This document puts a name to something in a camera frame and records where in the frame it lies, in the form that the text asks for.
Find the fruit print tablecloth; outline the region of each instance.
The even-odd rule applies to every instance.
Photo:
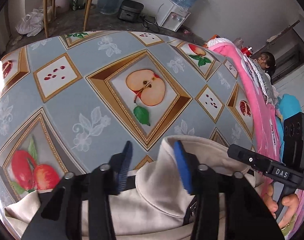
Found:
[[[163,35],[97,31],[39,41],[0,62],[0,218],[63,174],[130,169],[184,134],[256,149],[251,105],[231,59]]]

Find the wooden chair leg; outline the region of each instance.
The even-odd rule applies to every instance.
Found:
[[[89,19],[89,12],[90,12],[90,8],[91,8],[91,3],[92,3],[92,0],[88,0],[88,3],[86,5],[83,31],[86,30],[86,25],[87,25],[88,19]]]
[[[55,20],[55,0],[52,0],[52,21]]]
[[[87,6],[88,6],[88,2],[89,2],[89,0],[86,0],[85,10],[84,10],[84,16],[85,16],[85,14],[86,14],[86,8],[87,8]]]
[[[43,0],[44,32],[46,38],[49,37],[48,31],[48,0]]]

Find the child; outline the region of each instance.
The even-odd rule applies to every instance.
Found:
[[[261,69],[265,71],[272,84],[272,76],[276,70],[276,63],[273,54],[267,51],[262,52],[261,56],[255,61],[260,65]]]

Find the black rice cooker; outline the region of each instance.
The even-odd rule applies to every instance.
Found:
[[[124,0],[120,6],[117,17],[128,22],[137,22],[144,5],[132,0]]]

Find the red apple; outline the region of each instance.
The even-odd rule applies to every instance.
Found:
[[[2,64],[3,78],[6,78],[8,73],[11,71],[12,66],[13,66],[13,64],[12,64],[11,60],[8,60],[8,61],[4,62],[4,64]]]
[[[56,171],[47,164],[38,165],[33,172],[37,189],[52,189],[59,183],[60,177]]]
[[[32,170],[36,162],[32,156],[23,150],[16,151],[11,160],[11,167],[17,183],[25,190],[33,189],[35,182]]]
[[[191,51],[193,51],[198,56],[205,56],[206,55],[205,50],[201,49],[200,47],[198,47],[194,44],[189,44],[189,47],[190,47]]]
[[[126,85],[139,97],[143,104],[156,106],[165,96],[165,83],[152,70],[142,69],[132,72],[126,78]]]

